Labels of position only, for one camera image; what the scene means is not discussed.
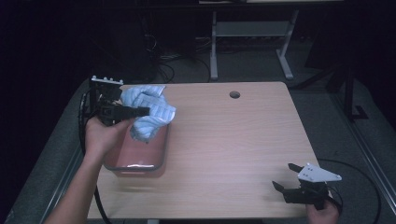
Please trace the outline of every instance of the hole in table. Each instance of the hole in table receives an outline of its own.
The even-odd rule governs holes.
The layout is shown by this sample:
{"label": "hole in table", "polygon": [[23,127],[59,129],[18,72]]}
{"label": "hole in table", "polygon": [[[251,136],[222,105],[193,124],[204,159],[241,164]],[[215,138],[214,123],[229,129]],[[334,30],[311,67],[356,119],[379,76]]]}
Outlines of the hole in table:
{"label": "hole in table", "polygon": [[241,96],[241,93],[239,93],[239,91],[231,91],[230,96],[233,99],[238,99]]}

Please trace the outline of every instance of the dark background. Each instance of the dark background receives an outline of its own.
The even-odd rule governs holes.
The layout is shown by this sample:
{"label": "dark background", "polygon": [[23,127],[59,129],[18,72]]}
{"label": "dark background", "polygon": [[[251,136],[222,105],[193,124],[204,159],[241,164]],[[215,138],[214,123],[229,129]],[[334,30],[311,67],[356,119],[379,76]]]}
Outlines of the dark background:
{"label": "dark background", "polygon": [[[193,51],[196,35],[210,35],[207,12],[161,12],[142,24],[142,15],[132,11],[95,9],[101,3],[0,2],[1,221],[83,80],[111,73],[128,82],[148,82],[155,77],[150,62],[155,56],[146,52],[144,34],[155,34],[182,53]],[[393,1],[357,6],[327,10],[320,20],[312,20],[318,13],[302,11],[294,38],[316,38],[308,66],[350,66],[396,127],[396,6]]]}

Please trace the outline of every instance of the pink container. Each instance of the pink container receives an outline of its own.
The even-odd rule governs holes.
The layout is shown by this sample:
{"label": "pink container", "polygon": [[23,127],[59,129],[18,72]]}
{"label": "pink container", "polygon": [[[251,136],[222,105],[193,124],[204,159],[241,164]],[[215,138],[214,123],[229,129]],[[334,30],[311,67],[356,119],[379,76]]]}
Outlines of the pink container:
{"label": "pink container", "polygon": [[148,143],[134,140],[128,127],[125,136],[105,157],[104,166],[117,176],[159,177],[165,171],[169,125],[161,127]]}

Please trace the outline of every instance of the gray floor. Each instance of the gray floor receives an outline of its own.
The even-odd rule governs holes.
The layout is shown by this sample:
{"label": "gray floor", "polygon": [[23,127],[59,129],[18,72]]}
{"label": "gray floor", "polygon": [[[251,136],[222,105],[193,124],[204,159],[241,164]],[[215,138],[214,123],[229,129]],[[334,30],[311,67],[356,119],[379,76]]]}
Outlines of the gray floor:
{"label": "gray floor", "polygon": [[[278,42],[266,44],[259,49],[219,54],[218,82],[282,81],[288,86],[292,86],[319,72],[316,69],[304,68],[310,43],[292,42],[287,58],[295,79],[286,80],[276,58],[275,48],[278,46]],[[198,54],[197,57],[209,64],[208,52]],[[183,59],[170,62],[168,65],[175,69],[174,83],[207,81],[207,68],[199,61]],[[163,70],[169,72],[170,70],[167,69],[166,67],[163,68]],[[161,83],[162,81],[161,77],[157,77],[154,82]],[[342,98],[343,93],[327,93],[325,91],[326,83],[327,78],[324,78],[303,91],[290,91],[312,148],[318,158],[349,163],[373,177],[371,169],[364,159],[361,144],[356,141],[350,123],[345,120],[344,114],[339,109],[337,102],[338,99]],[[8,223],[39,222],[50,203],[53,192],[56,192],[57,188],[61,189],[59,183],[62,180],[64,170],[68,165],[73,164],[70,163],[72,159],[78,162],[74,154],[78,151],[77,123],[70,122],[70,120],[77,119],[79,97],[85,89],[86,83],[83,83],[65,109],[57,128],[31,173],[31,177],[16,201],[12,218]],[[356,121],[352,129],[359,129],[389,179],[389,183],[396,186],[396,171],[393,168],[393,160],[396,158],[396,133],[373,103],[369,92],[359,82],[356,82],[354,100],[355,105],[363,107],[369,119]],[[373,223],[378,204],[375,191],[370,186],[369,181],[359,172],[342,164],[328,161],[320,161],[319,163],[323,168],[343,177],[341,182],[330,183],[331,186],[338,189],[344,200],[344,213],[341,215],[339,223]],[[383,196],[381,196],[381,200],[381,214],[378,223],[396,223],[396,216],[392,212],[388,201]],[[113,223],[146,222],[146,220],[113,221]],[[251,223],[251,221],[230,220],[221,222]],[[289,224],[306,223],[306,220],[304,218],[265,219],[257,220],[257,222]],[[103,221],[89,220],[88,223],[103,223]]]}

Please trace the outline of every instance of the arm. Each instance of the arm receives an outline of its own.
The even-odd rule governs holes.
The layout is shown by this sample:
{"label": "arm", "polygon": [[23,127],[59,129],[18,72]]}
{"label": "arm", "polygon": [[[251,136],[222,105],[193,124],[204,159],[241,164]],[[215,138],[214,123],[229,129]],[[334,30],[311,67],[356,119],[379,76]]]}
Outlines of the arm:
{"label": "arm", "polygon": [[130,122],[106,127],[97,117],[87,123],[86,155],[66,194],[45,223],[86,223],[104,156],[125,134]]}
{"label": "arm", "polygon": [[337,207],[329,201],[324,202],[324,209],[317,210],[313,204],[307,204],[306,216],[309,224],[336,224],[339,214]]}

